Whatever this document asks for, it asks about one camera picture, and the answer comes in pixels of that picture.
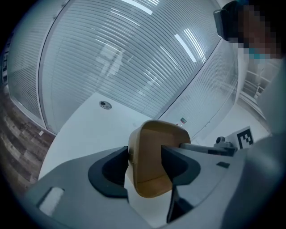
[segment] black plastic part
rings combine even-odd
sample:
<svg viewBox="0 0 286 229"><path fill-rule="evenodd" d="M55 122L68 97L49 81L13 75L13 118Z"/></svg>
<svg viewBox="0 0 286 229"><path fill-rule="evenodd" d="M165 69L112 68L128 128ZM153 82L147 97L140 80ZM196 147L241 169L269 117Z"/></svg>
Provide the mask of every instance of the black plastic part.
<svg viewBox="0 0 286 229"><path fill-rule="evenodd" d="M171 200L167 215L167 223L172 222L193 209L192 205L190 205L185 199L179 197L176 187L173 188Z"/></svg>
<svg viewBox="0 0 286 229"><path fill-rule="evenodd" d="M124 177L128 167L128 147L96 161L88 170L92 186L101 194L113 198L128 198Z"/></svg>
<svg viewBox="0 0 286 229"><path fill-rule="evenodd" d="M218 138L216 139L216 144L220 143L221 141L222 141L222 142L225 141L225 137L218 137Z"/></svg>
<svg viewBox="0 0 286 229"><path fill-rule="evenodd" d="M237 148L232 147L232 148L221 148L221 149L209 149L208 154L213 154L213 155L221 155L221 156L228 156L228 157L233 157L234 153L236 152Z"/></svg>
<svg viewBox="0 0 286 229"><path fill-rule="evenodd" d="M201 171L200 164L167 146L161 148L162 166L175 185L190 184Z"/></svg>
<svg viewBox="0 0 286 229"><path fill-rule="evenodd" d="M226 168L226 169L228 169L228 167L229 167L229 163L226 163L226 162L223 162L223 161L219 162L216 165L218 165L220 167L223 167L223 168Z"/></svg>
<svg viewBox="0 0 286 229"><path fill-rule="evenodd" d="M193 209L191 204L179 197L176 186L190 184L200 174L201 166L194 159L167 146L161 148L161 159L162 166L173 183L172 198L167 215L167 223L169 223Z"/></svg>
<svg viewBox="0 0 286 229"><path fill-rule="evenodd" d="M245 42L243 35L239 33L238 12L243 5L238 1L227 3L222 9L214 11L214 21L218 36L229 42Z"/></svg>

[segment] tan object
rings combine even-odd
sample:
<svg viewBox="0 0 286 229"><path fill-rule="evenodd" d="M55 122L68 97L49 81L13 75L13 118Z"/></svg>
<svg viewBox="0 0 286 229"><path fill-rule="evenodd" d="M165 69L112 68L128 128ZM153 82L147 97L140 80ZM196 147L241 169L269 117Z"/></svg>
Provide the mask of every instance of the tan object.
<svg viewBox="0 0 286 229"><path fill-rule="evenodd" d="M161 164L161 146L178 147L190 143L183 128L157 120L146 121L129 137L128 153L133 174L127 173L138 194L152 198L172 189L172 182Z"/></svg>

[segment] frosted glass wall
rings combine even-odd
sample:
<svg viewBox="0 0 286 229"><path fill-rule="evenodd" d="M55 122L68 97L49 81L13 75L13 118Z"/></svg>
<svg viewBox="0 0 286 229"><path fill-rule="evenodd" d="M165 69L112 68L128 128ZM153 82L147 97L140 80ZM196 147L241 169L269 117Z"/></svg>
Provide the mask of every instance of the frosted glass wall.
<svg viewBox="0 0 286 229"><path fill-rule="evenodd" d="M72 0L44 48L41 105L57 133L94 92L158 118L219 42L211 0Z"/></svg>
<svg viewBox="0 0 286 229"><path fill-rule="evenodd" d="M10 96L21 104L32 119L42 125L38 105L37 71L42 42L62 8L60 0L38 1L15 29L8 55L8 84Z"/></svg>
<svg viewBox="0 0 286 229"><path fill-rule="evenodd" d="M182 126L190 137L205 129L205 137L206 130L213 130L233 106L237 80L237 54L232 44L221 40L195 79L160 120Z"/></svg>

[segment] small sticker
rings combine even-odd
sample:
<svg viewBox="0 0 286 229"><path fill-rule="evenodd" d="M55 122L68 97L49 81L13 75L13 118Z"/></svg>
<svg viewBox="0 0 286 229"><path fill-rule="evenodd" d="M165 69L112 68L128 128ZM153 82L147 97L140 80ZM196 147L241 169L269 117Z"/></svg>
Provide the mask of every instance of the small sticker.
<svg viewBox="0 0 286 229"><path fill-rule="evenodd" d="M250 129L247 129L241 133L237 134L238 142L240 148L249 148L253 144L252 135Z"/></svg>
<svg viewBox="0 0 286 229"><path fill-rule="evenodd" d="M181 122L185 124L187 122L187 120L184 118L181 118Z"/></svg>

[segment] horizontal stripe pattern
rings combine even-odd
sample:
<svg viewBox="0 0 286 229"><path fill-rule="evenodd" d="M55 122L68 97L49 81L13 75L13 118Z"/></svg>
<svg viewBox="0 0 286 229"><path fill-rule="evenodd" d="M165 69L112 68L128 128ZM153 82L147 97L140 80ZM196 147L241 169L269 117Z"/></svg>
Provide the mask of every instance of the horizontal stripe pattern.
<svg viewBox="0 0 286 229"><path fill-rule="evenodd" d="M10 96L39 119L37 63L42 42L54 20L53 16L61 9L61 4L58 0L37 2L15 29L8 55Z"/></svg>
<svg viewBox="0 0 286 229"><path fill-rule="evenodd" d="M230 111L235 100L237 80L237 55L232 44L222 40L195 79L160 120L181 126L180 119L184 118L187 122L182 127L190 137L194 137L209 122L218 124Z"/></svg>
<svg viewBox="0 0 286 229"><path fill-rule="evenodd" d="M211 0L134 1L152 14L122 0L75 0L57 21L40 72L51 131L94 92L156 117L219 41Z"/></svg>

